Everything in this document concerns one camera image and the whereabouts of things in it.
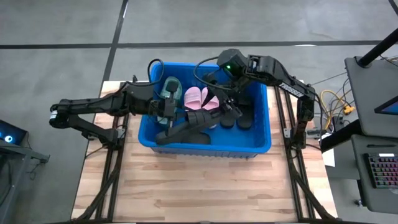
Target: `backlit keyboard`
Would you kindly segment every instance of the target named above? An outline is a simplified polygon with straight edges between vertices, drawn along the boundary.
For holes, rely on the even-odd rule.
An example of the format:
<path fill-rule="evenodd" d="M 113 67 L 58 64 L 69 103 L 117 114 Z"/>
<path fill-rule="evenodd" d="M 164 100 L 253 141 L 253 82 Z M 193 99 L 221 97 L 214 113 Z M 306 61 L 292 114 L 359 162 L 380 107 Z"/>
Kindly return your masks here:
<path fill-rule="evenodd" d="M 374 188 L 398 189 L 398 154 L 367 153 L 365 162 Z"/>

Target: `pink shoe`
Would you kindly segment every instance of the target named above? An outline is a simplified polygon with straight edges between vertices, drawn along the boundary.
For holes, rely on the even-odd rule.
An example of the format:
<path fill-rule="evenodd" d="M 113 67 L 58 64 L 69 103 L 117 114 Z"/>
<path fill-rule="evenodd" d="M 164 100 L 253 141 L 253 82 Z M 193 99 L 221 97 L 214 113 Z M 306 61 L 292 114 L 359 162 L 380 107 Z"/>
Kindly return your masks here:
<path fill-rule="evenodd" d="M 198 87 L 191 87 L 185 92 L 184 106 L 191 110 L 199 110 L 201 108 L 201 94 Z"/>
<path fill-rule="evenodd" d="M 208 89 L 207 89 L 207 87 L 204 87 L 202 90 L 201 90 L 201 101 L 203 102 L 205 99 L 206 99 L 206 96 L 207 96 L 207 94 L 208 94 Z M 218 101 L 218 99 L 217 99 L 217 97 L 216 96 L 214 96 L 205 106 L 203 106 L 202 108 L 203 109 L 205 109 L 205 110 L 211 110 L 211 109 L 214 109 L 214 108 L 217 108 L 217 107 L 219 107 L 219 105 L 220 105 L 220 102 Z M 213 129 L 213 128 L 215 128 L 217 126 L 217 124 L 215 124 L 215 125 L 213 125 L 212 127 L 210 127 L 210 129 Z"/>

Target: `blue plastic bin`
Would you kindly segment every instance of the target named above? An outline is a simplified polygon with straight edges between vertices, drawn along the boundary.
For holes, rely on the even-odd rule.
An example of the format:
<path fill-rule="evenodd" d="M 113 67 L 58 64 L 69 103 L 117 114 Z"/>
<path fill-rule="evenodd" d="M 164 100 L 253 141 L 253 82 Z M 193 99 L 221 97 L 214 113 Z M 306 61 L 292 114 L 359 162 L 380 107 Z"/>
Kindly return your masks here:
<path fill-rule="evenodd" d="M 200 89 L 205 85 L 193 76 L 194 64 L 190 63 L 164 63 L 165 73 L 162 81 L 156 84 L 155 90 L 160 93 L 164 81 L 169 76 L 178 78 L 182 84 L 183 94 L 187 89 L 197 86 Z M 217 65 L 201 65 L 198 67 L 197 75 L 204 74 L 218 69 Z M 160 77 L 162 66 L 155 64 L 151 71 L 151 80 Z M 218 83 L 226 83 L 229 78 L 223 71 L 216 73 Z M 253 83 L 245 90 L 246 94 L 254 99 L 254 122 L 249 130 L 240 130 L 235 124 L 231 129 L 222 128 L 220 124 L 214 129 L 207 129 L 205 132 L 210 135 L 211 144 L 189 144 L 172 143 L 158 146 L 155 143 L 155 135 L 164 130 L 159 124 L 155 124 L 155 117 L 150 120 L 149 116 L 142 117 L 139 128 L 138 140 L 155 152 L 189 154 L 201 156 L 222 156 L 222 157 L 255 157 L 259 153 L 265 153 L 271 147 L 271 131 L 268 115 L 267 89 L 265 85 Z"/>

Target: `wooden tabletop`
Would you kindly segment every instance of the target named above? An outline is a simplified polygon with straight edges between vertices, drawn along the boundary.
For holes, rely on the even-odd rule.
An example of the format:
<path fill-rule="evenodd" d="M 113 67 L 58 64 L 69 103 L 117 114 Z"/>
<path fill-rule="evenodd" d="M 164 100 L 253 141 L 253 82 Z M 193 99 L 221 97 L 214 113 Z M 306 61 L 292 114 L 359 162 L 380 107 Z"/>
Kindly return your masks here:
<path fill-rule="evenodd" d="M 101 96 L 116 91 L 119 83 L 104 82 Z M 156 154 L 138 141 L 141 116 L 130 116 L 114 222 L 296 221 L 274 89 L 268 88 L 267 94 L 272 147 L 248 160 Z M 296 102 L 292 97 L 294 108 Z M 95 116 L 95 124 L 103 128 L 110 128 L 112 122 L 106 114 Z M 87 153 L 99 147 L 98 141 L 92 141 Z M 311 191 L 336 217 L 321 152 L 307 147 L 303 157 Z M 72 218 L 81 215 L 98 193 L 105 158 L 106 149 L 102 149 L 85 161 Z M 300 198 L 306 214 L 301 191 Z M 108 209 L 107 200 L 104 209 Z"/>

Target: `concrete floor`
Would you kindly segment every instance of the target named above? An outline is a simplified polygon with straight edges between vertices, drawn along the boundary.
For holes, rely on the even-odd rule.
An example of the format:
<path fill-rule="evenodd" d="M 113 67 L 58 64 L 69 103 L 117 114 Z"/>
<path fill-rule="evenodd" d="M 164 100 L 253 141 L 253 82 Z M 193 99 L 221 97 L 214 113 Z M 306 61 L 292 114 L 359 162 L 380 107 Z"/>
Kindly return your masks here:
<path fill-rule="evenodd" d="M 0 45 L 110 44 L 121 5 L 122 0 L 0 0 Z M 128 4 L 119 43 L 381 40 L 397 22 L 387 0 L 139 0 Z M 371 48 L 240 47 L 244 54 L 279 59 L 307 83 L 343 72 L 346 57 Z M 117 49 L 109 79 L 130 80 L 135 74 L 145 80 L 146 65 L 153 58 L 197 63 L 224 49 Z M 62 98 L 97 97 L 108 55 L 109 49 L 0 49 L 0 119 L 28 130 L 32 147 L 51 154 L 50 162 L 37 169 L 35 180 L 27 176 L 14 223 L 69 219 L 87 141 L 74 130 L 51 128 L 49 108 Z M 397 47 L 384 56 L 393 55 L 398 55 Z M 336 91 L 345 80 L 342 75 L 315 88 Z M 355 119 L 355 114 L 348 119 Z M 358 188 L 352 182 L 330 181 L 340 218 L 398 222 L 397 215 L 356 207 L 352 200 L 358 198 Z"/>

